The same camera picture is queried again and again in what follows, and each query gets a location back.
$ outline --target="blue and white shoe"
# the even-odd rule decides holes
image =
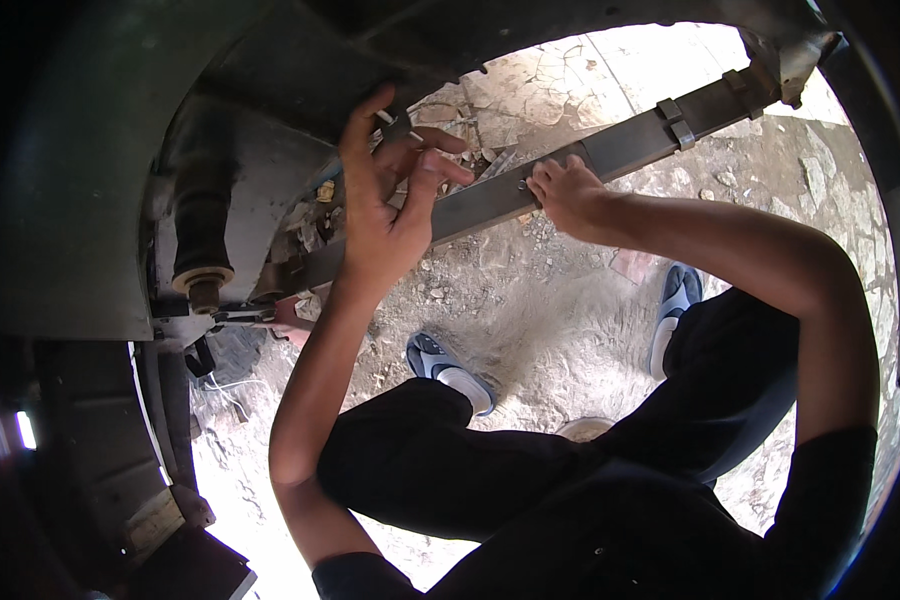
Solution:
[[[490,384],[468,371],[446,345],[426,331],[409,336],[407,364],[418,378],[436,379],[466,396],[477,417],[491,414],[497,405]]]
[[[663,279],[660,309],[656,313],[656,329],[649,346],[647,371],[657,381],[663,381],[663,354],[677,328],[684,311],[704,299],[704,283],[697,270],[682,262],[674,261]]]

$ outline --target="person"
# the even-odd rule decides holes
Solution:
[[[417,128],[420,147],[408,138],[371,153],[373,115],[393,96],[384,86],[361,104],[340,140],[345,254],[270,437],[273,490],[320,597],[824,594],[862,525],[878,368],[856,270],[808,226],[731,203],[612,193],[573,155],[537,163],[527,184],[558,230],[680,261],[650,361],[666,379],[592,441],[474,431],[492,389],[423,332],[408,342],[415,378],[338,415],[373,311],[430,244],[438,186],[473,179],[435,150],[465,150],[440,130]],[[387,200],[404,178],[398,211]],[[699,301],[686,265],[733,287]],[[794,401],[787,487],[760,536],[731,518],[713,483]],[[480,546],[423,594],[348,509]]]

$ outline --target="dirt ground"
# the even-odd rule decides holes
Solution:
[[[737,45],[727,38],[726,28],[683,25],[667,28],[676,33],[590,33],[502,57],[487,65],[487,75],[465,76],[461,85],[448,85],[421,102],[413,116],[467,139],[470,162],[484,148],[497,154],[508,147],[517,162],[532,160],[699,86],[681,73],[678,83],[686,89],[675,90],[658,84],[666,82],[665,74],[641,71],[641,49],[643,60],[659,63],[647,50],[659,41],[654,36],[675,36],[672,43],[680,48],[706,51],[713,64],[700,67],[697,77],[708,78],[704,83],[719,78],[722,69],[741,68],[726,66],[739,61],[742,49],[739,38]],[[652,39],[641,42],[647,32]],[[548,57],[562,57],[562,63],[549,64]],[[701,58],[693,66],[703,63]],[[632,84],[622,80],[627,70],[640,75]],[[610,187],[766,210],[826,232],[847,251],[866,290],[884,374],[874,477],[879,493],[900,454],[897,278],[873,176],[825,88],[816,81],[808,89],[816,100],[805,102],[805,118],[767,114],[740,123]],[[647,98],[653,98],[649,106]],[[782,112],[792,114],[787,107]],[[411,377],[404,344],[412,332],[426,329],[450,343],[497,391],[498,409],[475,419],[475,429],[552,433],[580,417],[618,421],[657,385],[646,361],[667,264],[657,256],[574,240],[556,232],[542,213],[436,247],[378,307],[343,409]],[[708,274],[704,285],[707,297],[727,289]],[[202,431],[193,441],[199,491],[217,516],[210,531],[250,559],[260,576],[252,594],[260,598],[316,598],[267,476],[270,425],[297,355],[292,344],[269,340],[251,382],[226,390],[194,384],[192,390]],[[761,448],[718,481],[718,498],[747,529],[762,534],[773,524],[793,438],[791,411]],[[384,556],[420,590],[477,546],[360,520]]]

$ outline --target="hand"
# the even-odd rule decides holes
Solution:
[[[566,168],[552,158],[533,165],[527,186],[559,232],[593,244],[616,245],[608,239],[614,195],[576,154]]]
[[[407,136],[371,155],[368,141],[374,116],[394,101],[394,92],[392,85],[383,85],[360,104],[339,142],[347,214],[343,265],[336,280],[356,287],[361,298],[374,303],[383,300],[430,246],[430,216],[438,186],[447,180],[473,182],[473,173],[433,150],[451,154],[467,150],[467,142],[440,129],[415,127],[422,144]],[[387,201],[408,177],[407,199],[397,210]]]

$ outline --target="leg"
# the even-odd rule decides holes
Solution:
[[[796,318],[736,288],[693,304],[667,380],[594,440],[610,455],[709,483],[756,450],[797,397]]]
[[[483,542],[606,460],[560,436],[472,431],[472,410],[439,381],[409,379],[339,416],[320,455],[320,484],[379,522]]]

